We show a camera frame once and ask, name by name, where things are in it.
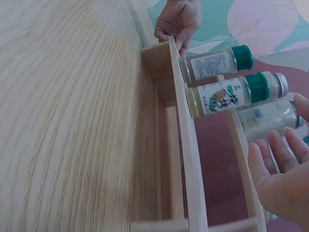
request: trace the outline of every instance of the human hand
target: human hand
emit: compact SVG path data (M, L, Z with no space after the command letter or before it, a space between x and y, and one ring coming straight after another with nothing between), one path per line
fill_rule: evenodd
M185 57L193 33L201 25L199 0L168 0L155 26L154 36L159 42L175 38L181 57Z
M298 113L309 121L309 100L294 96ZM265 140L249 146L249 167L262 206L269 212L299 224L309 231L309 147L291 129L285 138L300 164L294 162L280 135L272 130L268 140L277 161L276 172Z

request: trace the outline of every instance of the finger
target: finger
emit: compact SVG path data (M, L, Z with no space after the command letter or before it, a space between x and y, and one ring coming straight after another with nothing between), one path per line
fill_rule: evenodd
M176 46L178 50L186 41L190 41L193 33L197 30L195 25L184 28L176 37Z
M300 94L295 94L294 104L299 115L309 122L309 100Z
M261 154L262 154L262 158L265 164L265 167L267 168L267 170L269 171L269 173L272 174L276 174L277 170L275 167L275 164L271 158L271 154L270 154L270 150L268 148L268 144L266 142L266 140L264 139L259 139L258 141L256 141L256 144L259 146L260 150L261 150Z
M179 54L181 57L185 57L187 55L189 46L190 46L190 40L187 40L182 44L182 47L179 50Z
M299 163L309 161L309 147L298 136L298 134L292 128L287 127L284 131L286 141L288 142L291 150L295 154Z
M164 42L168 40L168 35L164 33L161 27L155 26L154 36L159 39L159 42Z
M275 160L277 161L280 172L285 173L288 170L296 167L297 164L294 162L279 133L275 130L272 130L267 134L267 136L270 148L274 154Z
M253 183L258 191L261 184L270 177L270 174L264 165L261 150L257 144L249 145L248 163Z

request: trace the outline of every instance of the wooden shelf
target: wooden shelf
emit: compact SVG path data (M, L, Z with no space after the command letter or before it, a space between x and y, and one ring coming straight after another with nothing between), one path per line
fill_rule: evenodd
M197 146L194 121L186 101L187 85L179 66L179 53L173 37L141 51L146 67L154 80L166 112L174 121L166 132L179 137L179 142L169 137L168 157L160 156L161 210L170 212L162 221L132 222L131 232L266 232L263 208L258 200L248 166L248 143L236 110L226 113L237 154L242 183L245 191L249 218L225 225L208 227L202 171ZM222 75L209 79L209 83L222 81ZM184 164L184 179L188 219L184 218L182 202L182 176L180 159Z

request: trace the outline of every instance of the maroon cloth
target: maroon cloth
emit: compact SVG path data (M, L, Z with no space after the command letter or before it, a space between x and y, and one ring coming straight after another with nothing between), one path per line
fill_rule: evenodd
M254 74L258 71L283 73L290 92L309 98L309 73L302 70L273 66L255 60L249 72L227 75ZM204 116L195 121L209 226L236 221L248 217L239 167L227 121L222 113ZM269 232L298 232L300 228L283 219L267 225Z

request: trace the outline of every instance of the teal patterned cloth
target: teal patterned cloth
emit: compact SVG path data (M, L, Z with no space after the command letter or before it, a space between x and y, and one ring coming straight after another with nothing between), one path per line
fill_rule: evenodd
M166 0L148 5L155 25ZM309 47L309 1L201 0L202 24L189 56L246 44L254 56Z

